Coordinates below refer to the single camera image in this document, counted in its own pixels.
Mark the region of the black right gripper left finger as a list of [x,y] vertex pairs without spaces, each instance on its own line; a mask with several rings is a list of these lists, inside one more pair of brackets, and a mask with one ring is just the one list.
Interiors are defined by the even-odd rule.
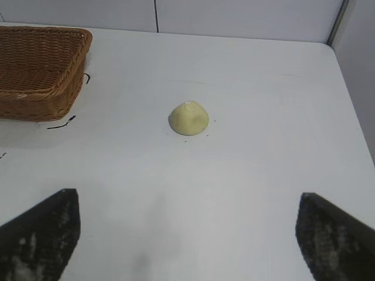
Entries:
[[54,193],[1,225],[1,280],[60,280],[80,233],[77,190]]

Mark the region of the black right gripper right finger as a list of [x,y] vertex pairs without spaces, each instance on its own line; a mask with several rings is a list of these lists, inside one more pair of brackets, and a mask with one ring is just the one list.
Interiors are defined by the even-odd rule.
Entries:
[[374,229],[316,193],[302,193],[295,236],[315,280],[374,280]]

